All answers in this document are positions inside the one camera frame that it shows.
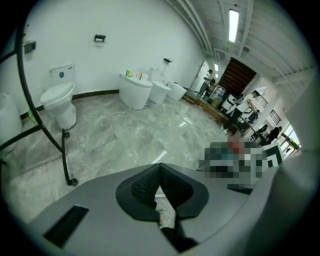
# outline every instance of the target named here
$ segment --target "fluorescent light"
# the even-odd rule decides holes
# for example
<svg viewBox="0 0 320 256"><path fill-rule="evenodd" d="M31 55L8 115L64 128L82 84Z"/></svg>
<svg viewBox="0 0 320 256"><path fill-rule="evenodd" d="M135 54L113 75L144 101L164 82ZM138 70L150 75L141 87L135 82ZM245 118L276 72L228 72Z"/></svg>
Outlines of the fluorescent light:
<svg viewBox="0 0 320 256"><path fill-rule="evenodd" d="M229 10L229 41L236 42L237 31L239 23L239 12L236 10Z"/></svg>

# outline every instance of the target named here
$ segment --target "gray marble tile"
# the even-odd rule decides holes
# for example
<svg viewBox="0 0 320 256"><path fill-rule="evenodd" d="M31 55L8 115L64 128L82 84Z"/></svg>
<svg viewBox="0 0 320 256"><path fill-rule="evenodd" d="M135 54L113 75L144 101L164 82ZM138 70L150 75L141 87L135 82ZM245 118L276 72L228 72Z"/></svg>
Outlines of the gray marble tile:
<svg viewBox="0 0 320 256"><path fill-rule="evenodd" d="M71 177L79 184L104 175L159 161L190 169L199 166L210 142L227 136L200 107L166 98L148 101L142 110L127 107L118 94L93 96L72 102L77 123L66 139L66 159ZM61 143L56 121L41 111L50 133ZM34 125L23 122L26 130ZM12 211L29 223L43 209L74 188L67 186L61 153L42 131L20 140L3 156L9 166L2 172L3 194Z"/></svg>

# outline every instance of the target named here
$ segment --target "toilet tank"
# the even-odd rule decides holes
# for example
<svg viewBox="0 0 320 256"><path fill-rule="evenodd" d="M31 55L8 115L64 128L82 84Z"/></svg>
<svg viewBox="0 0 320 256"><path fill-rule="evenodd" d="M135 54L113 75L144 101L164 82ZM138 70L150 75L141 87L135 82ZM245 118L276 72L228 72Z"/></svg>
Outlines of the toilet tank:
<svg viewBox="0 0 320 256"><path fill-rule="evenodd" d="M49 69L51 85L56 86L64 83L75 83L75 63L61 63Z"/></svg>

